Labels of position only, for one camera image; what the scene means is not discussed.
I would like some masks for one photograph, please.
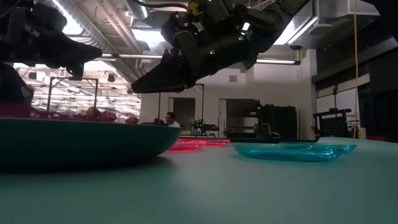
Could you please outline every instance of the blue plate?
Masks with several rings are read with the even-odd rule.
[[[301,148],[310,147],[314,150],[334,150],[334,151],[341,150],[345,153],[351,152],[356,148],[356,145],[328,144],[328,143],[314,143],[314,142],[281,142],[279,144],[289,149],[301,149]]]
[[[342,150],[313,149],[305,144],[234,144],[233,147],[242,156],[285,161],[329,161],[343,153]]]

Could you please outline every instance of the wall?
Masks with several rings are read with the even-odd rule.
[[[219,99],[260,99],[262,105],[296,106],[301,108],[301,89],[299,66],[256,64],[250,70],[226,68],[213,76],[199,80],[205,84],[204,119],[208,124],[218,124]],[[238,82],[230,83],[229,75],[236,75]],[[160,117],[164,118],[169,97],[195,98],[195,117],[201,117],[201,87],[191,88],[181,93],[162,93],[160,99]],[[306,96],[303,102],[312,107],[312,100]],[[141,96],[140,122],[151,122],[158,114],[159,94]]]
[[[311,77],[317,74],[316,50],[308,50],[307,56],[302,60],[302,78],[300,79],[300,106],[298,110],[300,139],[315,139],[315,133],[311,127],[315,125],[313,114],[316,112],[317,91],[311,81]]]

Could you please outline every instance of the pink plate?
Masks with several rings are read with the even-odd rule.
[[[197,139],[195,141],[204,141],[203,147],[225,147],[229,144],[229,139]]]
[[[178,139],[177,142],[171,147],[169,152],[192,152],[197,151],[206,144],[202,140],[192,140],[192,139]]]

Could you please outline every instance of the green bowl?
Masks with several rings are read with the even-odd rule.
[[[0,118],[0,168],[95,166],[147,161],[171,148],[180,128]]]

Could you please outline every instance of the table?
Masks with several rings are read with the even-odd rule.
[[[398,223],[398,147],[330,162],[263,161],[232,147],[165,153],[146,166],[0,174],[1,224]]]
[[[180,138],[198,138],[198,139],[214,139],[214,136],[202,136],[202,135],[193,135],[193,134],[182,134]]]

